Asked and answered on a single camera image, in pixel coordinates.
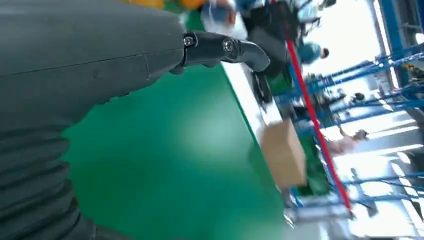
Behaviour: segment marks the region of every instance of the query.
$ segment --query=brown cardboard box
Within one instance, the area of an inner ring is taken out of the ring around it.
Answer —
[[[306,184],[306,156],[291,120],[266,126],[260,147],[278,187]]]

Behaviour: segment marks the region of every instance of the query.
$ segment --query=green table surface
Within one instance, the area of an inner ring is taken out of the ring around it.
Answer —
[[[136,240],[282,239],[281,197],[221,66],[167,74],[65,135],[98,224]]]

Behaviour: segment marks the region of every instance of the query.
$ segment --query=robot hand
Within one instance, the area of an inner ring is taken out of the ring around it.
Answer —
[[[214,66],[219,61],[245,63],[255,72],[270,64],[267,54],[256,44],[211,32],[188,32],[183,36],[184,59],[181,67],[203,64]]]

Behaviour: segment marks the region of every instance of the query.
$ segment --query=screw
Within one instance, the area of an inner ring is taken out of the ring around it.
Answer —
[[[186,36],[183,38],[184,46],[188,47],[195,43],[195,40],[191,36]]]
[[[233,50],[233,42],[230,39],[224,40],[223,46],[226,52],[231,52]]]

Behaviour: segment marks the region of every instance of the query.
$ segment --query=robotic arm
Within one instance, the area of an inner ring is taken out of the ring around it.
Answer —
[[[270,61],[251,42],[187,32],[169,12],[39,1],[0,3],[0,239],[127,239],[80,214],[62,131],[167,72]]]

